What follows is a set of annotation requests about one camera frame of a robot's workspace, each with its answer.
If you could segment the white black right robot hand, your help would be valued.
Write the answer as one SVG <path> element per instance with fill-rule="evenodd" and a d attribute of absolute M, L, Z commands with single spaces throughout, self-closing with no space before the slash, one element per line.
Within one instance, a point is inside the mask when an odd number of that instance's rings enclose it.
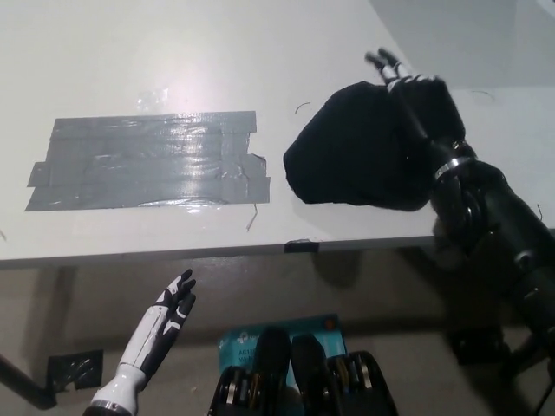
<path fill-rule="evenodd" d="M 397 112 L 402 145 L 420 169 L 437 180 L 476 159 L 459 110 L 440 77 L 409 71 L 385 48 L 368 52 L 365 61 L 381 76 Z"/>

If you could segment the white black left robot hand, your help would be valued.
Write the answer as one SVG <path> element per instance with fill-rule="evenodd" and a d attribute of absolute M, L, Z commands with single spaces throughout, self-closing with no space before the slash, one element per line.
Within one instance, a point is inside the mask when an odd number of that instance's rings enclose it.
<path fill-rule="evenodd" d="M 147 308 L 129 339 L 114 378 L 100 388 L 86 415 L 136 415 L 139 394 L 155 375 L 193 308 L 196 283 L 186 270 L 171 281 Z"/>

